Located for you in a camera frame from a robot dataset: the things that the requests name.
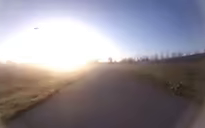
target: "sun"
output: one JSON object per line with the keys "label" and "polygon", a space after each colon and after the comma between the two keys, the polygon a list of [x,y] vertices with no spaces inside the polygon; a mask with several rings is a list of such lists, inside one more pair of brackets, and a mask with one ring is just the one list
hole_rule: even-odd
{"label": "sun", "polygon": [[80,21],[48,20],[28,26],[0,44],[0,60],[73,70],[90,60],[119,58],[114,42]]}

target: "road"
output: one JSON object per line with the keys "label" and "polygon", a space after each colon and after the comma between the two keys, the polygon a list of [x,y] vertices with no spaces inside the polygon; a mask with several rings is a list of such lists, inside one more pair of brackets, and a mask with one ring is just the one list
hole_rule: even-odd
{"label": "road", "polygon": [[117,69],[98,70],[12,120],[9,128],[174,128],[190,102]]}

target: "sky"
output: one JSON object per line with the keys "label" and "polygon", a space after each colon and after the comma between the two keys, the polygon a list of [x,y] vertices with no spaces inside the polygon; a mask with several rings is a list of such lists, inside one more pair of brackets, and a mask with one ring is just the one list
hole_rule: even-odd
{"label": "sky", "polygon": [[205,49],[199,0],[0,0],[0,43],[35,21],[70,17],[93,26],[128,55]]}

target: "asphalt road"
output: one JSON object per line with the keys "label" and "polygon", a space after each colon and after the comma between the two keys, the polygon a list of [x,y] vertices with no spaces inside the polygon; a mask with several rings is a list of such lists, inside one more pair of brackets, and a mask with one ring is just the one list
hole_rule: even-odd
{"label": "asphalt road", "polygon": [[12,120],[9,128],[175,128],[190,106],[117,69],[98,70]]}

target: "grass field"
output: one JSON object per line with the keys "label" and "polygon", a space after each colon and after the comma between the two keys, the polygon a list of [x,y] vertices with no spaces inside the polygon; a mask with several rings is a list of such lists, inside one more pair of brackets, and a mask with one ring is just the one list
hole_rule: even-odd
{"label": "grass field", "polygon": [[28,65],[0,64],[0,119],[14,115],[69,85],[81,73],[58,73]]}
{"label": "grass field", "polygon": [[137,70],[134,68],[132,72],[139,79],[150,80],[174,95],[197,103],[205,99],[205,54],[138,64]]}

